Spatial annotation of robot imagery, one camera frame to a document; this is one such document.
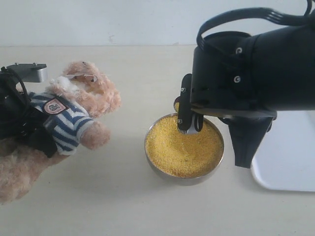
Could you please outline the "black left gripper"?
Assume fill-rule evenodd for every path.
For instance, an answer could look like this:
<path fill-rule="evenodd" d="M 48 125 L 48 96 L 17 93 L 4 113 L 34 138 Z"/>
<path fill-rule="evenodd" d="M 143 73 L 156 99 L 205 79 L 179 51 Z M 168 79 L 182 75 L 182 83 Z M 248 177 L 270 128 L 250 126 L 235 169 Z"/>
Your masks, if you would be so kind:
<path fill-rule="evenodd" d="M 31 105 L 26 82 L 0 68 L 0 138 L 17 138 L 51 158 L 57 152 L 49 116 Z"/>

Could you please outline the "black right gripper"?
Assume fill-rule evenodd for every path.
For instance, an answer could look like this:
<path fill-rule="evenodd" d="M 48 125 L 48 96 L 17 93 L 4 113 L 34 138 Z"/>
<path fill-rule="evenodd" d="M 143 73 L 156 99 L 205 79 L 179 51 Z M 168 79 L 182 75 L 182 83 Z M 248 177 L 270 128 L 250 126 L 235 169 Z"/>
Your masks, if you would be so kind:
<path fill-rule="evenodd" d="M 221 117 L 228 125 L 234 165 L 251 168 L 275 111 L 259 101 L 250 78 L 250 34 L 217 32 L 198 41 L 193 54 L 190 104 L 193 111 Z"/>

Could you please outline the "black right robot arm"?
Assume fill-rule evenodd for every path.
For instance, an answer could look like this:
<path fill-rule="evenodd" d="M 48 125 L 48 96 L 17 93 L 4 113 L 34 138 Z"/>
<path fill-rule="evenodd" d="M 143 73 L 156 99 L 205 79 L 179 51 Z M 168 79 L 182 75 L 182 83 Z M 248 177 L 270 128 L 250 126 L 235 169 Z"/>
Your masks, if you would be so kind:
<path fill-rule="evenodd" d="M 279 111 L 315 107 L 315 29 L 223 31 L 205 41 L 219 55 L 195 48 L 191 107 L 228 125 L 234 164 L 249 168 Z"/>

